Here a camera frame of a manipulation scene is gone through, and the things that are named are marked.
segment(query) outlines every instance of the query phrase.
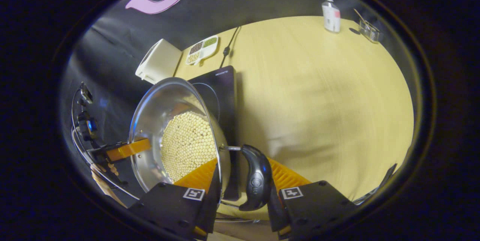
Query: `black cable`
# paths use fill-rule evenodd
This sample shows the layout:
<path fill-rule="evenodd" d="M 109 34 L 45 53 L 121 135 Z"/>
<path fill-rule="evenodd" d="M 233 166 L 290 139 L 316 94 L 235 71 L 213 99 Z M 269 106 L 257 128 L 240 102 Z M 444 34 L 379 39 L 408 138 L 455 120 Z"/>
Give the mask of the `black cable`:
<path fill-rule="evenodd" d="M 226 56 L 230 53 L 230 44 L 232 43 L 233 37 L 235 37 L 235 34 L 237 33 L 237 30 L 238 30 L 239 28 L 240 28 L 240 26 L 238 26 L 237 29 L 235 29 L 235 32 L 233 32 L 233 36 L 232 36 L 232 38 L 230 39 L 230 42 L 228 43 L 228 46 L 225 47 L 225 49 L 223 49 L 223 59 L 222 59 L 222 63 L 220 64 L 220 68 L 219 68 L 219 69 L 222 68 L 223 62 L 225 61 Z"/>

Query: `wooden table surface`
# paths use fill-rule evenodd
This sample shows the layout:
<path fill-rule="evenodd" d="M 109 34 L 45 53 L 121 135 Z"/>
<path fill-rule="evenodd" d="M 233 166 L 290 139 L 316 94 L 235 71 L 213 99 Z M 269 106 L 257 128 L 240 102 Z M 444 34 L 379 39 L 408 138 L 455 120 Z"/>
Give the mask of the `wooden table surface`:
<path fill-rule="evenodd" d="M 340 33 L 330 33 L 321 16 L 247 24 L 223 66 L 237 72 L 239 142 L 355 200 L 403 162 L 413 135 L 413 106 L 391 55 L 350 27 L 358 24 L 341 19 Z M 234 30 L 218 34 L 217 53 L 199 65 L 185 65 L 188 47 L 175 76 L 189 80 L 218 69 Z M 247 170 L 243 159 L 242 176 Z M 243 193 L 239 203 L 244 201 Z M 240 212 L 221 205 L 218 212 L 268 219 L 266 207 Z"/>

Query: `pot handle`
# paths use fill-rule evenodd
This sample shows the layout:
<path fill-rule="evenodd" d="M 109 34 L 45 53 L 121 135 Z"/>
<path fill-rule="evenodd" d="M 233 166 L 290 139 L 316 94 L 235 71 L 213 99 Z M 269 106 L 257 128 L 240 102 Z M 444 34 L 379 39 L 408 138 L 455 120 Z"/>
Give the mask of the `pot handle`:
<path fill-rule="evenodd" d="M 272 190 L 272 168 L 267 157 L 251 145 L 241 147 L 242 154 L 249 164 L 247 176 L 247 201 L 240 205 L 240 211 L 253 211 L 263 207 Z"/>

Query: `black induction cooktop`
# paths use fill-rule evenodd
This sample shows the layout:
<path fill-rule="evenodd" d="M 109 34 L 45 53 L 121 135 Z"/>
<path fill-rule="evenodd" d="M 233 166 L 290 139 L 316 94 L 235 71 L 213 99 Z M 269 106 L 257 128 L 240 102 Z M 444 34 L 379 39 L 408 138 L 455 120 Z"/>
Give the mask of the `black induction cooktop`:
<path fill-rule="evenodd" d="M 232 66 L 213 70 L 190 82 L 204 100 L 211 117 L 218 121 L 228 145 L 238 145 L 236 137 L 237 84 Z M 236 201 L 240 198 L 237 180 L 237 152 L 230 151 L 231 174 L 223 199 Z"/>

